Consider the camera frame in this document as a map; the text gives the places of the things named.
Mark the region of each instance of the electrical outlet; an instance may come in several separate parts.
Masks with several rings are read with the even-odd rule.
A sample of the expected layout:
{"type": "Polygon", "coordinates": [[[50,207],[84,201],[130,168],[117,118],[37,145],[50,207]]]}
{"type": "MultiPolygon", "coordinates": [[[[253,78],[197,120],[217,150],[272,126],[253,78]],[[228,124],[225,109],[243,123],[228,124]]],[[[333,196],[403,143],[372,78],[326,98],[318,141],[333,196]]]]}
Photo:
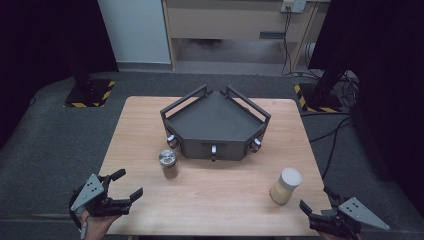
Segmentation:
{"type": "Polygon", "coordinates": [[[290,12],[290,9],[293,9],[294,2],[295,0],[283,0],[283,4],[281,5],[281,12],[290,12]]]}
{"type": "Polygon", "coordinates": [[[306,0],[295,0],[292,7],[292,12],[302,13],[305,10],[306,0]]]}
{"type": "Polygon", "coordinates": [[[281,12],[303,13],[306,0],[283,0],[281,12]]]}

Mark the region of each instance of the tin can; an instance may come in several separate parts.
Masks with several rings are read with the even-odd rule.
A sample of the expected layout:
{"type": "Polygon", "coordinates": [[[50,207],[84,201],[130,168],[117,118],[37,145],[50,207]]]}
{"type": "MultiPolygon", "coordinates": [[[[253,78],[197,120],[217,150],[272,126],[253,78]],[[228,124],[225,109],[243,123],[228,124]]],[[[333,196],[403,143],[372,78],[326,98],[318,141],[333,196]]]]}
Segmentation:
{"type": "Polygon", "coordinates": [[[159,163],[162,166],[163,174],[167,179],[174,179],[178,176],[177,155],[171,149],[166,149],[159,154],[159,163]]]}

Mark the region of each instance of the wall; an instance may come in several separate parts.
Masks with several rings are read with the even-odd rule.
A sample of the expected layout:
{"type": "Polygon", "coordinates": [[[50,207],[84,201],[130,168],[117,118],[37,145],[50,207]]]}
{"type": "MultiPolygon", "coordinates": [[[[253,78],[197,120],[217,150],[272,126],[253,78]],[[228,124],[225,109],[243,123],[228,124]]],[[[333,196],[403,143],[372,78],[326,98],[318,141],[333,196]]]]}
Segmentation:
{"type": "Polygon", "coordinates": [[[161,0],[98,2],[118,65],[171,63],[161,0]]]}

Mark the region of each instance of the table top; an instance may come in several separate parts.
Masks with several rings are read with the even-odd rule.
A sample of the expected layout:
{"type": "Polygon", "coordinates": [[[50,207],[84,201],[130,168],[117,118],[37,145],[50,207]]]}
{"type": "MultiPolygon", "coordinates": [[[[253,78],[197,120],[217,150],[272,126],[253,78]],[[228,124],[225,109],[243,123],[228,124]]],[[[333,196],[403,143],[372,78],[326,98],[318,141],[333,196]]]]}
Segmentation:
{"type": "Polygon", "coordinates": [[[241,161],[186,159],[177,152],[179,175],[168,180],[159,154],[169,148],[159,111],[178,98],[130,97],[111,140],[100,175],[125,168],[111,183],[109,197],[126,199],[143,187],[130,214],[119,218],[109,234],[180,236],[314,236],[299,208],[330,209],[298,108],[293,100],[251,100],[271,114],[257,153],[241,161]],[[294,167],[302,183],[286,205],[269,190],[281,170],[294,167]]]}

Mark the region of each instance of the cylindrical container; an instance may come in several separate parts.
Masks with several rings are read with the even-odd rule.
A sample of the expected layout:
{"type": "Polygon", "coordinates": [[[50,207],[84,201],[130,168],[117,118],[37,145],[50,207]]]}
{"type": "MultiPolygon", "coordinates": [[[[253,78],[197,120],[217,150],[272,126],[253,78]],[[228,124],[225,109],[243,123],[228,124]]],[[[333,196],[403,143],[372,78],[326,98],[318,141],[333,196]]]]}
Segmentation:
{"type": "Polygon", "coordinates": [[[271,187],[270,193],[272,199],[279,204],[286,204],[296,187],[302,181],[299,171],[294,168],[285,168],[278,181],[271,187]]]}
{"type": "Polygon", "coordinates": [[[178,176],[178,159],[174,151],[171,149],[162,151],[159,155],[159,162],[167,179],[173,179],[178,176]]]}

